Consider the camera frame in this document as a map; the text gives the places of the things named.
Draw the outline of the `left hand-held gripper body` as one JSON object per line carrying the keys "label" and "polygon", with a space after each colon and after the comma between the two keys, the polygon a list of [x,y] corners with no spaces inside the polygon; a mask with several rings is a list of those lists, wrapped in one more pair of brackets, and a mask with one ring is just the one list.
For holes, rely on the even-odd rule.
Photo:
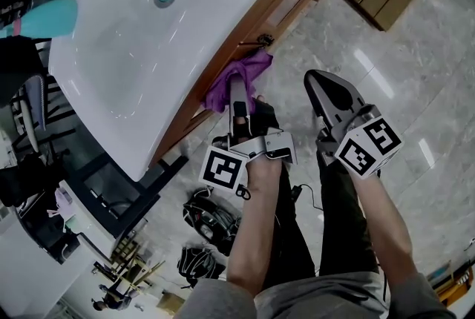
{"label": "left hand-held gripper body", "polygon": [[295,164],[297,158],[291,133],[269,131],[264,136],[236,143],[229,134],[215,138],[206,150],[199,181],[221,191],[246,196],[240,179],[246,164],[260,156]]}

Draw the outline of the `person's left hand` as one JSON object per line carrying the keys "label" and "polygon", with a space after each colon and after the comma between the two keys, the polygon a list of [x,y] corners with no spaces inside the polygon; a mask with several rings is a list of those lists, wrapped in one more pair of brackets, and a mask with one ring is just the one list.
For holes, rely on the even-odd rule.
{"label": "person's left hand", "polygon": [[275,109],[266,103],[262,95],[254,98],[255,111],[251,117],[252,133],[257,136],[265,136],[270,128],[279,129],[280,125],[275,116]]}

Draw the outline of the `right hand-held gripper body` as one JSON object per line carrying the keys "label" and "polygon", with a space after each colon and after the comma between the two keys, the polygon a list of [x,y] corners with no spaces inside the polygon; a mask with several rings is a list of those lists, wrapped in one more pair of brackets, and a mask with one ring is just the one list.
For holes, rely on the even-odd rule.
{"label": "right hand-held gripper body", "polygon": [[369,177],[394,157],[403,140],[375,105],[366,104],[322,129],[316,144],[326,164],[339,160],[357,177]]}

